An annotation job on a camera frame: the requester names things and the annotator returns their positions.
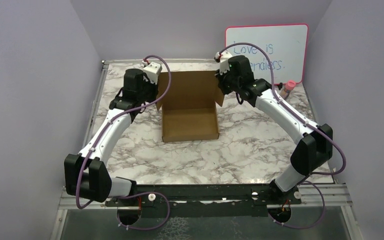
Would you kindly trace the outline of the brown cardboard box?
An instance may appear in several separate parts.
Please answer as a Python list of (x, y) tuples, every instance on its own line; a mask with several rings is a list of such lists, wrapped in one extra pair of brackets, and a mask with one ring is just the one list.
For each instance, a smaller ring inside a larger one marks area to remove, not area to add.
[(158, 77), (156, 107), (162, 113), (161, 138), (165, 143), (217, 140), (220, 136), (217, 106), (224, 94), (215, 70), (163, 72)]

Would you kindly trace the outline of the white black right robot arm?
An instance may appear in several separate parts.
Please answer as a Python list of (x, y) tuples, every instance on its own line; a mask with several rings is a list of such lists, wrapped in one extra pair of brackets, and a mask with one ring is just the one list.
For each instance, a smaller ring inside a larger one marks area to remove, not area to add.
[(333, 145), (329, 140), (333, 138), (333, 129), (304, 117), (273, 91), (268, 81), (256, 79), (244, 55), (233, 56), (225, 51), (216, 53), (214, 59), (219, 63), (215, 76), (221, 92), (235, 92), (240, 104), (246, 101), (267, 114), (296, 144), (289, 166), (269, 184), (267, 196), (280, 204), (297, 184), (332, 158)]

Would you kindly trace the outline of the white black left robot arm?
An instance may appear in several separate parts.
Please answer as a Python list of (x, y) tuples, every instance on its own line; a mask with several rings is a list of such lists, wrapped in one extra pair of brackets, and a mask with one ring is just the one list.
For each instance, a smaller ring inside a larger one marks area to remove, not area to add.
[(78, 198), (104, 202), (118, 197), (124, 205), (137, 200), (134, 180), (110, 177), (109, 157), (123, 132), (132, 124), (145, 103), (153, 103), (158, 94), (161, 67), (130, 68), (125, 71), (123, 87), (109, 104), (105, 120), (90, 142), (77, 154), (64, 160), (66, 192)]

